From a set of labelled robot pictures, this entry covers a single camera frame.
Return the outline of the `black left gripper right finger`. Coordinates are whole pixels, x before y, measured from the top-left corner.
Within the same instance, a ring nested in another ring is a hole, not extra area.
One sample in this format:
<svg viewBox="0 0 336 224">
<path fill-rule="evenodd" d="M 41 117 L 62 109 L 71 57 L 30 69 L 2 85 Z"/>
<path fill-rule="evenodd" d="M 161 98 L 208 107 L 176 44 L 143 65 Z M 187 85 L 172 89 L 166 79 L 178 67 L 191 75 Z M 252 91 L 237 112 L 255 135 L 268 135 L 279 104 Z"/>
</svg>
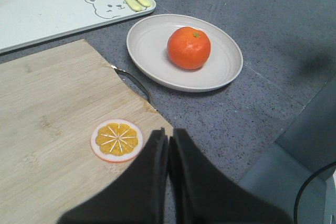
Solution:
<svg viewBox="0 0 336 224">
<path fill-rule="evenodd" d="M 290 217 L 220 172 L 184 129 L 169 143 L 177 223 L 291 223 Z"/>
</svg>

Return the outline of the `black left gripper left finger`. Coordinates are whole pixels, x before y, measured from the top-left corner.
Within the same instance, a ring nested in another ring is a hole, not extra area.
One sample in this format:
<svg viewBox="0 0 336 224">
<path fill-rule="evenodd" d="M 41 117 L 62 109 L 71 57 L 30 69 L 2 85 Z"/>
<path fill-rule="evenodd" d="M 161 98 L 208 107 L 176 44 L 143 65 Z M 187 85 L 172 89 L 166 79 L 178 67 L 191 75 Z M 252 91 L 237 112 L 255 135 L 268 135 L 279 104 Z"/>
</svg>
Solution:
<svg viewBox="0 0 336 224">
<path fill-rule="evenodd" d="M 164 129 L 108 187 L 64 213 L 59 223 L 163 223 L 168 164 Z"/>
</svg>

